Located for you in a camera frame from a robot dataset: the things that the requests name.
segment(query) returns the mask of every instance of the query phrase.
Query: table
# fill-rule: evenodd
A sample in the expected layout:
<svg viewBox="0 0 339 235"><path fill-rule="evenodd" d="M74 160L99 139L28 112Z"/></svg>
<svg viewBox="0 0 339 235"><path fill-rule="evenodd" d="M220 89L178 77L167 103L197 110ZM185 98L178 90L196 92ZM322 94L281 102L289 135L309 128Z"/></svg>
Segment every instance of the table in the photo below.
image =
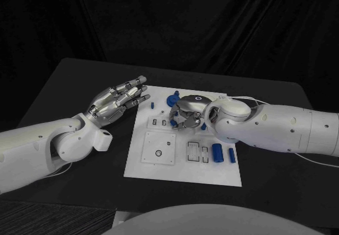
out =
<svg viewBox="0 0 339 235"><path fill-rule="evenodd" d="M93 96L109 86L146 77L145 85L250 96L269 104L311 109L295 83L63 59L18 127L84 112ZM70 170L0 195L0 199L82 205L146 212L183 204L224 204L275 214L307 226L339 228L339 169L297 155L236 144L242 187L123 178L135 109L105 129L113 139L106 152L90 152ZM334 157L304 154L339 164Z"/></svg>

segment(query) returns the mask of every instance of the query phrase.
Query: blue object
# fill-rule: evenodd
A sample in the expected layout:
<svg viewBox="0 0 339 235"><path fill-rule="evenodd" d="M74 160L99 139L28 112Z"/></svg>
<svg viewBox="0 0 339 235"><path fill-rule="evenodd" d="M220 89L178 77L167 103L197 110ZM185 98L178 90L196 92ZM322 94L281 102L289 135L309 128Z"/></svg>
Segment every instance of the blue object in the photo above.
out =
<svg viewBox="0 0 339 235"><path fill-rule="evenodd" d="M213 162L214 163L223 162L221 146L219 143L211 144L211 150L213 150Z"/></svg>
<svg viewBox="0 0 339 235"><path fill-rule="evenodd" d="M171 126L175 126L177 122L174 120L170 120L170 124L171 124Z"/></svg>
<svg viewBox="0 0 339 235"><path fill-rule="evenodd" d="M229 151L229 160L230 160L230 163L234 163L234 152L233 152L233 149L229 148L227 151Z"/></svg>
<svg viewBox="0 0 339 235"><path fill-rule="evenodd" d="M170 107L172 107L178 99L180 99L180 97L178 97L178 91L174 91L174 94L171 94L171 95L167 97L167 100L165 100L167 105L168 105Z"/></svg>
<svg viewBox="0 0 339 235"><path fill-rule="evenodd" d="M206 124L203 123L203 125L201 125L201 130L204 130L206 129Z"/></svg>

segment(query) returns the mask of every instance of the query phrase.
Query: robotic hand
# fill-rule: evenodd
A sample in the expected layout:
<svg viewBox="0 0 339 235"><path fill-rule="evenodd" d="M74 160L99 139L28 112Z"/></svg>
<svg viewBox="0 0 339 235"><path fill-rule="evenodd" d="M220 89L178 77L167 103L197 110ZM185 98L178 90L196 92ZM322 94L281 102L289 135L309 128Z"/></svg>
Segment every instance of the robotic hand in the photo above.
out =
<svg viewBox="0 0 339 235"><path fill-rule="evenodd" d="M174 113L185 118L174 123ZM317 153L339 157L339 114L292 106L260 104L255 108L229 96L188 95L170 114L172 130L196 128L203 118L207 131L226 143L286 153Z"/></svg>
<svg viewBox="0 0 339 235"><path fill-rule="evenodd" d="M71 118L0 133L0 194L41 179L67 163L83 159L95 148L106 151L112 136L100 128L123 111L149 98L136 97L145 77L106 88L84 113Z"/></svg>

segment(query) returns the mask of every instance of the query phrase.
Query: white board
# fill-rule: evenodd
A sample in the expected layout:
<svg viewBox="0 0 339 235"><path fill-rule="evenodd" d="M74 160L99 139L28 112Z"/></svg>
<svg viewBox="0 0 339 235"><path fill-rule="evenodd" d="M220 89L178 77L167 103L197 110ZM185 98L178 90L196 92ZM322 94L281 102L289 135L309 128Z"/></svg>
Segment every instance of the white board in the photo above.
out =
<svg viewBox="0 0 339 235"><path fill-rule="evenodd" d="M168 126L170 107L165 98L174 91L178 91L180 97L198 94L217 98L219 95L224 94L154 86L146 87L148 89L142 92L142 95L149 94L149 99L138 105L136 109L123 177L240 187L234 144L219 141L207 130L201 131L200 127L172 131ZM184 118L175 116L174 120L178 123ZM148 142L148 140L145 141L146 133L152 133L151 135L158 138L151 138L151 144L144 146ZM174 139L174 145L165 149L168 138ZM198 143L200 158L197 162L187 160L187 142ZM221 163L213 162L211 144L214 143L221 145ZM157 148L165 149L158 157L155 156ZM230 163L229 148L233 149L236 163Z"/></svg>

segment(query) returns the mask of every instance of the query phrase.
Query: black curtain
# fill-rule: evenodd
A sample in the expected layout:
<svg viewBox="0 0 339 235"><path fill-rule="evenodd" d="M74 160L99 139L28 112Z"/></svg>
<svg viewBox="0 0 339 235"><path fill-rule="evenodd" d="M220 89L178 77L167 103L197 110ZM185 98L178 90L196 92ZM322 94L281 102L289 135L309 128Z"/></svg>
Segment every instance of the black curtain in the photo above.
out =
<svg viewBox="0 0 339 235"><path fill-rule="evenodd" d="M337 0L84 3L109 62L297 82L339 112Z"/></svg>
<svg viewBox="0 0 339 235"><path fill-rule="evenodd" d="M2 1L0 131L15 128L56 65L66 57L105 61L83 2Z"/></svg>

